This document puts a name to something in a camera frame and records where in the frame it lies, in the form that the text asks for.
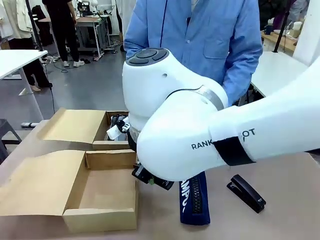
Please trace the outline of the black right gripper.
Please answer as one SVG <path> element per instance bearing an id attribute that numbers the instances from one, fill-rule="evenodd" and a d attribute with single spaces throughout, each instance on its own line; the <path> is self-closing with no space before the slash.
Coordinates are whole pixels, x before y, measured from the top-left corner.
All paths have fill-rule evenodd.
<path id="1" fill-rule="evenodd" d="M 150 185 L 158 185 L 159 187 L 165 189 L 165 190 L 170 190 L 171 187 L 174 185 L 173 181 L 168 181 L 168 180 L 163 180 L 159 177 L 156 177 L 152 175 L 149 171 L 147 171 L 140 162 L 135 163 L 133 165 L 133 171 L 132 171 L 132 176 L 140 180 L 141 182 L 145 184 L 150 184 Z"/>

